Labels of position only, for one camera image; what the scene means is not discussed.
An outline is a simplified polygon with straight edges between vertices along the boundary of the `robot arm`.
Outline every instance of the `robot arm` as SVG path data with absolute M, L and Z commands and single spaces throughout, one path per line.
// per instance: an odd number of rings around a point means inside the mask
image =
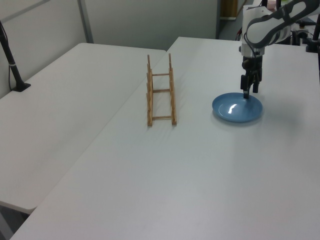
M 262 56 L 265 47 L 286 39 L 290 33 L 290 25 L 297 20 L 320 14 L 320 0 L 293 0 L 271 12 L 265 6 L 248 8 L 243 14 L 242 23 L 242 67 L 246 74 L 241 76 L 241 89 L 244 98 L 258 92 L 262 80 Z

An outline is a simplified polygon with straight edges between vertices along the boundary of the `blue plate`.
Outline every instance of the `blue plate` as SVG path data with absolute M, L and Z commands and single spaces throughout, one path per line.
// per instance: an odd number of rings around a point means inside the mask
M 217 96 L 212 102 L 214 112 L 222 119 L 245 123 L 253 121 L 261 116 L 263 107 L 254 96 L 244 98 L 243 93 L 231 92 Z

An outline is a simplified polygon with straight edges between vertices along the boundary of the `wooden rod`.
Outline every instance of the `wooden rod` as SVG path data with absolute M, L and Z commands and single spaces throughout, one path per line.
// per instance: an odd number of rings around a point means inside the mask
M 171 69 L 172 66 L 171 66 L 171 53 L 169 53 L 169 69 Z
M 147 64 L 147 66 L 148 66 L 148 72 L 150 72 L 150 56 L 148 55 L 148 64 Z
M 156 90 L 153 90 L 153 93 L 156 94 L 156 93 L 169 93 L 170 92 L 170 89 L 156 89 Z
M 168 76 L 169 73 L 158 73 L 158 74 L 152 74 L 152 76 L 156 77 L 156 76 Z
M 157 120 L 157 119 L 171 119 L 171 116 L 154 116 L 152 120 Z

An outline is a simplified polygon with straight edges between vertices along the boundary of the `black cable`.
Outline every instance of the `black cable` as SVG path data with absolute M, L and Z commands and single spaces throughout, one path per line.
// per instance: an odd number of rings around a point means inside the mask
M 12 88 L 11 88 L 11 83 L 10 83 L 10 65 L 9 65 L 9 78 L 8 78 L 9 80 L 9 88 L 10 88 L 10 91 L 12 91 Z
M 246 44 L 248 44 L 249 48 L 251 49 L 254 58 L 257 58 L 257 55 L 255 53 L 255 50 L 253 49 L 253 47 L 249 44 L 248 39 L 247 39 L 247 32 L 245 32 L 245 34 L 243 35 L 243 39 L 245 40 Z
M 5 40 L 8 42 L 8 36 L 7 36 L 7 33 L 6 33 L 6 30 L 5 30 L 4 26 L 2 25 L 1 21 L 0 21 L 0 27 L 1 27 L 2 31 L 3 31 L 3 33 L 4 33 Z

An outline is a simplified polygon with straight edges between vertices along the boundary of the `wooden cabinet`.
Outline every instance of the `wooden cabinet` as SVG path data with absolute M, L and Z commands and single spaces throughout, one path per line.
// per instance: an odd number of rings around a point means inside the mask
M 235 20 L 247 0 L 221 0 L 220 18 Z

